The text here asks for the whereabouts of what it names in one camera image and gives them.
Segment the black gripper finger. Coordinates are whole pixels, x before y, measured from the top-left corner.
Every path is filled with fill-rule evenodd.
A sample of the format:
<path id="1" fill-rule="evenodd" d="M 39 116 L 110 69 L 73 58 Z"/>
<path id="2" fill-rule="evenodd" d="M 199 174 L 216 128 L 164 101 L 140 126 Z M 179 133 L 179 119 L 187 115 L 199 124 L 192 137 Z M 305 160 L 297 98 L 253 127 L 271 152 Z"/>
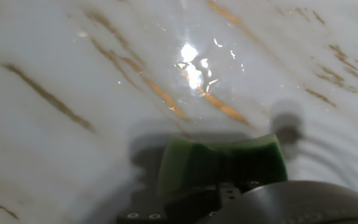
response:
<path id="1" fill-rule="evenodd" d="M 246 182 L 240 187 L 232 183 L 219 183 L 192 187 L 166 196 L 158 196 L 156 189 L 144 189 L 132 196 L 131 205 L 117 215 L 116 223 L 206 223 L 226 203 L 261 185 L 258 181 Z"/>

